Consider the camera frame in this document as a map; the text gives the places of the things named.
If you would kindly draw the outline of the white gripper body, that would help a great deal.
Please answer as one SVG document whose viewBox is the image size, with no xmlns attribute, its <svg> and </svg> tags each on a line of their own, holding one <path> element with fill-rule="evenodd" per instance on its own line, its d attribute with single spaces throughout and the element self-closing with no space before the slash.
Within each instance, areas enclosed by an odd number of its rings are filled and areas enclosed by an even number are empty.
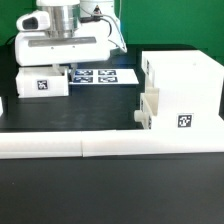
<svg viewBox="0 0 224 224">
<path fill-rule="evenodd" d="M 105 61 L 110 57 L 107 41 L 94 36 L 52 39 L 38 33 L 22 33 L 15 40 L 16 61 L 20 66 L 70 64 Z"/>
</svg>

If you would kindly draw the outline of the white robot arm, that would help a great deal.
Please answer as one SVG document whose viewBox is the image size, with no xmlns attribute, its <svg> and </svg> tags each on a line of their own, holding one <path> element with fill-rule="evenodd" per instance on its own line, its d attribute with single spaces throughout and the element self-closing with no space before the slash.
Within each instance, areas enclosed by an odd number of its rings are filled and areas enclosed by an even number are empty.
<svg viewBox="0 0 224 224">
<path fill-rule="evenodd" d="M 66 75 L 79 63 L 127 51 L 114 0 L 36 0 L 36 6 L 16 22 L 15 57 L 22 73 Z"/>
</svg>

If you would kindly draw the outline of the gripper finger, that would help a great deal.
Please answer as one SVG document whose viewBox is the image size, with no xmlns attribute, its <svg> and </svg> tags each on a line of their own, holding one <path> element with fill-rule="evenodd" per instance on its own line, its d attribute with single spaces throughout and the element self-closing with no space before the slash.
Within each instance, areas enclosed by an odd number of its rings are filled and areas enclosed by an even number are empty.
<svg viewBox="0 0 224 224">
<path fill-rule="evenodd" d="M 64 75 L 67 71 L 67 67 L 66 66 L 60 66 L 59 64 L 54 64 L 53 65 L 53 70 L 56 73 L 60 73 L 61 75 Z"/>
<path fill-rule="evenodd" d="M 72 80 L 74 78 L 77 68 L 78 68 L 78 65 L 76 63 L 70 64 L 70 70 L 69 70 L 69 79 L 70 80 Z"/>
</svg>

